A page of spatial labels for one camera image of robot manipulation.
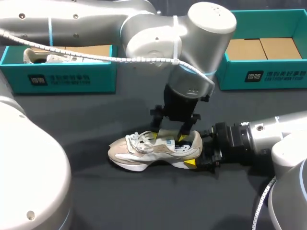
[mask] teal box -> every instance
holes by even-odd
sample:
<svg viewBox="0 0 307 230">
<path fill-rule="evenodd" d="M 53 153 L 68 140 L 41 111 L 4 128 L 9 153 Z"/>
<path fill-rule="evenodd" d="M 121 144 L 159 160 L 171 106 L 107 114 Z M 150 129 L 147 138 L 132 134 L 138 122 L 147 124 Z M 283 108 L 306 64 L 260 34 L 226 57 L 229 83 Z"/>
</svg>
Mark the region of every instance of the teal box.
<svg viewBox="0 0 307 230">
<path fill-rule="evenodd" d="M 216 73 L 221 90 L 307 88 L 307 12 L 233 11 L 233 39 L 292 38 L 302 59 L 231 61 L 225 53 Z"/>
<path fill-rule="evenodd" d="M 7 46 L 0 61 L 14 93 L 114 93 L 117 65 L 114 62 L 24 64 L 26 46 Z M 110 57 L 117 47 L 110 46 Z"/>
</svg>

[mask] black tablecloth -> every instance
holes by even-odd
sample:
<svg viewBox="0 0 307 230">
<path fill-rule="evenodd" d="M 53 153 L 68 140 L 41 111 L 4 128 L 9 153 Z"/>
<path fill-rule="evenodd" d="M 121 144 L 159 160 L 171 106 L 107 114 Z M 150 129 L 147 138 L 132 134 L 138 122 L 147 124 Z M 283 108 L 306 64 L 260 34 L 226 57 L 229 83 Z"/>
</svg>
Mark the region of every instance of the black tablecloth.
<svg viewBox="0 0 307 230">
<path fill-rule="evenodd" d="M 164 15 L 183 15 L 196 0 L 152 0 Z M 302 0 L 214 0 L 230 9 L 306 8 Z M 149 110 L 163 103 L 168 72 L 140 73 L 118 67 L 115 95 L 16 96 L 28 117 L 65 149 L 72 168 L 72 230 L 246 230 L 270 178 L 250 167 L 222 165 L 217 175 L 155 165 L 142 173 L 110 164 L 108 145 L 146 130 Z M 307 110 L 305 90 L 218 89 L 196 112 L 202 130 L 216 122 L 251 121 Z M 259 230 L 271 230 L 267 207 Z"/>
</svg>

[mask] white sneaker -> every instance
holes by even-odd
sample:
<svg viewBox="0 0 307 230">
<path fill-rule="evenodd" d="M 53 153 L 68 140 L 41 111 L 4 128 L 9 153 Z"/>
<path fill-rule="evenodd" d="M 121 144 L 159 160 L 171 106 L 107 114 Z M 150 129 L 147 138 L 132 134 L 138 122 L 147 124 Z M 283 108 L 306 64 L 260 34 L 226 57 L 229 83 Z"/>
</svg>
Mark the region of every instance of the white sneaker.
<svg viewBox="0 0 307 230">
<path fill-rule="evenodd" d="M 63 54 L 52 53 L 49 51 L 34 51 L 31 48 L 24 50 L 24 64 L 40 64 L 40 63 L 59 63 L 50 61 L 50 55 L 55 55 L 64 59 L 68 59 L 69 56 Z"/>
<path fill-rule="evenodd" d="M 118 166 L 131 171 L 143 171 L 155 161 L 166 161 L 177 168 L 190 169 L 184 161 L 200 156 L 202 139 L 192 131 L 182 141 L 176 141 L 178 131 L 160 130 L 154 139 L 150 131 L 127 135 L 110 145 L 109 158 Z"/>
<path fill-rule="evenodd" d="M 93 60 L 82 57 L 72 57 L 69 55 L 53 53 L 49 51 L 34 51 L 30 48 L 24 51 L 25 64 L 38 64 L 38 63 L 97 63 L 104 62 L 100 60 Z"/>
</svg>

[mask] white cable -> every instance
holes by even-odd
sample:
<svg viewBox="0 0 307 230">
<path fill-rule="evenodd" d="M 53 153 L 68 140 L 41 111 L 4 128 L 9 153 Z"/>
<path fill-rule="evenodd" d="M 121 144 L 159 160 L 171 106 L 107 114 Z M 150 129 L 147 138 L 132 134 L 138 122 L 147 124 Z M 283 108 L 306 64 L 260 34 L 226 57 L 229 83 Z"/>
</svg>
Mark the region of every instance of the white cable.
<svg viewBox="0 0 307 230">
<path fill-rule="evenodd" d="M 267 197 L 267 195 L 269 194 L 269 191 L 270 191 L 270 189 L 272 188 L 272 186 L 275 184 L 275 182 L 276 182 L 276 177 L 274 177 L 274 178 L 269 182 L 269 184 L 267 185 L 267 187 L 264 189 L 264 192 L 262 193 L 261 199 L 260 199 L 260 201 L 259 201 L 259 204 L 258 204 L 257 209 L 256 209 L 256 213 L 255 213 L 255 216 L 254 216 L 254 221 L 253 221 L 252 230 L 256 230 L 257 221 L 258 221 L 258 217 L 259 217 L 259 214 L 260 214 L 260 211 L 261 211 L 263 202 L 264 202 L 265 198 Z"/>
<path fill-rule="evenodd" d="M 0 36 L 10 39 L 14 42 L 26 45 L 26 46 L 31 46 L 31 47 L 35 47 L 38 49 L 43 49 L 46 51 L 50 51 L 53 53 L 58 53 L 58 54 L 65 54 L 65 55 L 69 55 L 72 57 L 78 57 L 78 58 L 88 58 L 88 59 L 94 59 L 94 60 L 100 60 L 100 61 L 110 61 L 110 62 L 123 62 L 123 63 L 135 63 L 135 62 L 167 62 L 167 63 L 178 63 L 181 66 L 184 66 L 186 68 L 188 68 L 189 70 L 195 72 L 197 75 L 201 76 L 202 78 L 204 78 L 205 81 L 207 81 L 210 85 L 209 88 L 209 93 L 208 96 L 212 96 L 213 91 L 214 91 L 214 87 L 215 84 L 214 82 L 209 79 L 205 74 L 203 74 L 202 72 L 200 72 L 198 69 L 196 69 L 195 67 L 191 66 L 190 64 L 184 62 L 184 61 L 178 61 L 178 60 L 174 60 L 172 58 L 158 58 L 158 57 L 154 57 L 154 58 L 144 58 L 144 57 L 137 57 L 137 58 L 120 58 L 120 57 L 106 57 L 106 56 L 98 56 L 98 55 L 89 55 L 89 54 L 83 54 L 83 53 L 78 53 L 78 52 L 73 52 L 73 51 L 69 51 L 69 50 L 64 50 L 64 49 L 58 49 L 58 48 L 54 48 L 54 47 L 50 47 L 50 46 L 44 46 L 35 42 L 29 42 L 26 41 L 24 39 L 18 38 L 16 36 L 11 35 L 10 33 L 6 32 L 5 30 L 0 29 Z"/>
</svg>

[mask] shoe box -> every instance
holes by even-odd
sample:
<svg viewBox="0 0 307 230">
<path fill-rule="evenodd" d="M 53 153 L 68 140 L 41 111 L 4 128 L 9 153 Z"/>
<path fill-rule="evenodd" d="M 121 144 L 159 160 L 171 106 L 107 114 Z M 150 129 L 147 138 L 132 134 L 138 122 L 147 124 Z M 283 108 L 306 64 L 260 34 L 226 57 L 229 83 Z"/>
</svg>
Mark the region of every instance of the shoe box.
<svg viewBox="0 0 307 230">
<path fill-rule="evenodd" d="M 307 88 L 307 12 L 232 12 L 237 28 L 216 73 L 220 89 Z"/>
<path fill-rule="evenodd" d="M 0 70 L 16 94 L 116 91 L 117 65 L 114 62 L 24 64 L 24 50 L 27 48 L 7 46 L 0 61 Z M 108 57 L 117 57 L 118 50 L 116 46 L 57 48 Z"/>
</svg>

